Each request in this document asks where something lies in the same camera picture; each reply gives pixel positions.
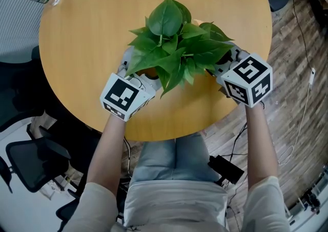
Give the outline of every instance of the black device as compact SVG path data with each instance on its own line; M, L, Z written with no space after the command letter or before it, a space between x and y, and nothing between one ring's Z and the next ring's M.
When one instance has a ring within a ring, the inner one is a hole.
M208 165L222 176L217 182L218 185L222 185L224 179L235 185L244 174L243 170L221 156L210 156Z

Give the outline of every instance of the white shirt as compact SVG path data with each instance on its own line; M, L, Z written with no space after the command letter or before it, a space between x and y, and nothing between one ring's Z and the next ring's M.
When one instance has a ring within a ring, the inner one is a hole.
M116 223L115 196L98 184L87 183L64 232L226 232L227 200L226 191L210 182L138 182L129 188L122 226ZM242 231L290 231L276 177L269 177L251 188L244 210Z

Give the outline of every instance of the white cable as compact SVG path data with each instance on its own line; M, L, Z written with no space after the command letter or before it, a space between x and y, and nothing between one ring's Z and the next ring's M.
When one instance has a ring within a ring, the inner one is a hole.
M305 115L305 111L306 111L306 106L308 105L308 100L309 100L309 93L310 93L310 84L309 84L309 87L308 87L308 89L307 89L307 96L306 96L306 102L305 102L305 106L304 106L304 112L303 112L303 116L302 116L302 120L301 120L301 123L300 123L300 125L299 125L299 129L298 129L298 133L297 133L297 137L296 137L296 140L295 140L295 143L294 143L294 145L292 145L292 146L290 146L290 147L288 147L287 149L286 149L286 151L285 152L283 152L282 153L282 155L278 158L278 164L279 165L286 165L289 161L290 161L290 159L293 157L293 152L294 152L294 149L295 149L295 146L296 146L296 144L297 144L297 140L298 140L298 137L299 137L299 134L300 134L300 132L301 132L301 128L302 128L302 124L303 124L303 120L304 120L304 115ZM290 149L290 148L292 148L292 151L291 151L291 153L289 154L289 156L287 156L282 162L280 162L280 158Z

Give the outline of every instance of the black and white pattern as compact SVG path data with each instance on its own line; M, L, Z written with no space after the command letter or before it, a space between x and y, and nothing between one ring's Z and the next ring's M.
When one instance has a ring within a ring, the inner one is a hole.
M143 107L145 107L145 106L148 104L148 102L149 102L149 100L146 101L144 104L142 104L138 109L136 109L136 110L130 115L129 119L130 119L133 115L135 115L137 112L139 112Z
M120 117L122 120L124 120L124 114L119 112L118 110L114 109L113 107L109 106L108 104L104 103L104 107L107 111L110 113L116 115L117 117Z
M225 81L226 88L228 89L229 95L245 104L249 104L247 92L244 88L241 88L235 84Z
M270 74L268 74L252 88L253 103L256 103L271 90L270 85Z
M105 99L122 110L128 111L138 92L136 88L118 79L105 96Z
M240 65L234 68L234 72L237 73L248 84L255 81L261 74L263 74L268 68L261 62L258 62L253 57L248 57Z

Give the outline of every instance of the round wooden table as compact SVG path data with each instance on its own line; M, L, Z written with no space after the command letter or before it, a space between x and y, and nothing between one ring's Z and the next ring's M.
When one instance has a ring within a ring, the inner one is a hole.
M127 44L143 27L145 16L163 0L61 0L46 5L39 33L42 65L60 101L78 119L102 131L110 115L100 94L117 71ZM248 52L268 58L272 21L268 0L177 0L192 18L214 22ZM126 137L155 141L185 136L219 121L236 104L218 92L209 75L194 86L176 87L160 100L162 90L128 123Z

